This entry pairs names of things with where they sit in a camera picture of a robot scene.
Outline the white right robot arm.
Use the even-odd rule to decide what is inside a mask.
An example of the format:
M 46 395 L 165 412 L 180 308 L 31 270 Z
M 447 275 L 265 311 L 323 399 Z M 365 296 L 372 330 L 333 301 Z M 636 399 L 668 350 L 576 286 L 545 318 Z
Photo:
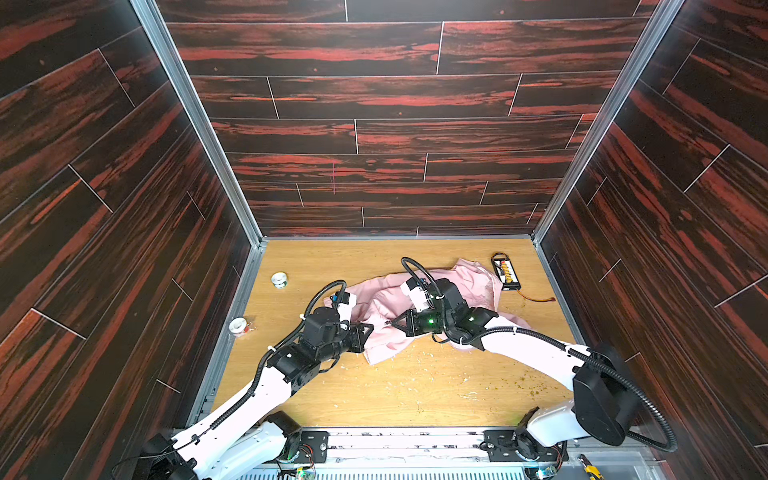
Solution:
M 565 343 L 524 328 L 501 314 L 471 307 L 451 281 L 435 278 L 410 257 L 403 290 L 412 309 L 391 321 L 409 337 L 432 335 L 438 343 L 490 352 L 522 363 L 566 387 L 570 398 L 549 409 L 533 408 L 514 430 L 518 455 L 537 460 L 543 450 L 591 437 L 605 445 L 635 440 L 672 453 L 677 437 L 669 421 L 635 383 L 616 350 Z

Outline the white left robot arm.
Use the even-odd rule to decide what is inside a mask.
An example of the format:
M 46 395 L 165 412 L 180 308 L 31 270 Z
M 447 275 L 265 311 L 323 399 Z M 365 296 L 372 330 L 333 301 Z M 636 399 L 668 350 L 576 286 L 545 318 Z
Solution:
M 223 479 L 276 459 L 297 429 L 277 409 L 342 355 L 364 352 L 374 327 L 354 317 L 360 297 L 358 285 L 326 285 L 297 327 L 267 349 L 248 384 L 194 425 L 152 437 L 139 454 L 118 461 L 110 478 Z

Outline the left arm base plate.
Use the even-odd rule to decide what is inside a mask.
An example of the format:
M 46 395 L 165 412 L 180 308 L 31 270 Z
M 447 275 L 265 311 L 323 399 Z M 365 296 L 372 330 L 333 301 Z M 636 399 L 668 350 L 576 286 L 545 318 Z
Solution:
M 288 436 L 279 460 L 290 464 L 325 463 L 330 434 L 324 430 L 300 430 Z

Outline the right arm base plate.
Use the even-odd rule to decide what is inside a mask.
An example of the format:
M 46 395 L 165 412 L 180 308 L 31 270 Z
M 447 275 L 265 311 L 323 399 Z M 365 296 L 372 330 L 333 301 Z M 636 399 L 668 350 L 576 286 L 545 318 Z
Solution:
M 486 430 L 479 448 L 488 454 L 491 462 L 543 462 L 567 460 L 562 444 L 545 447 L 527 432 L 515 430 Z

